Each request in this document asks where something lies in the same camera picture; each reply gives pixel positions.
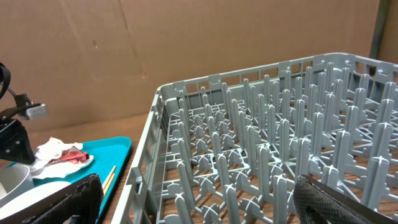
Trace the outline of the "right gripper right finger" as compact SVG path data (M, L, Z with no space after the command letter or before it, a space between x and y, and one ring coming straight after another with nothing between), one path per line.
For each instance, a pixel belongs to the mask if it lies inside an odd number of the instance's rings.
M297 178L294 205L303 224L397 224L308 175Z

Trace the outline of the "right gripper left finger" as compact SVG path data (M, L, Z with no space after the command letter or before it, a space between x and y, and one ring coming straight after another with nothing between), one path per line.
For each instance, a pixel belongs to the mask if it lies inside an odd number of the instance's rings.
M98 174L84 178L56 191L33 205L1 220L1 223L72 223L95 224L104 197Z

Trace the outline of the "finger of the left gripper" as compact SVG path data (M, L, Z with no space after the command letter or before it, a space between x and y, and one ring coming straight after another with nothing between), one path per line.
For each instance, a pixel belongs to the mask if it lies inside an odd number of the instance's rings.
M27 131L17 119L1 123L1 159L22 164L35 161Z

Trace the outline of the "white napkin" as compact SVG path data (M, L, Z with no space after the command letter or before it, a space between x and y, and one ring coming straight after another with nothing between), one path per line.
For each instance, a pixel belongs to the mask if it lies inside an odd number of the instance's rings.
M33 179L65 178L89 166L94 155L83 150L83 143L64 143L51 137L37 147L35 161L29 165Z

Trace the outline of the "red foil wrapper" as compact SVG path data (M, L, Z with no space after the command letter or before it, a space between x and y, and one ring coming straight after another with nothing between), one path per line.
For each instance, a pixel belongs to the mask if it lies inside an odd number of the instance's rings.
M48 165L58 164L61 162L71 162L72 164L79 164L85 163L90 158L90 155L85 152L81 151L75 147L71 149L67 149L66 151L62 152L62 155L57 159L52 159Z

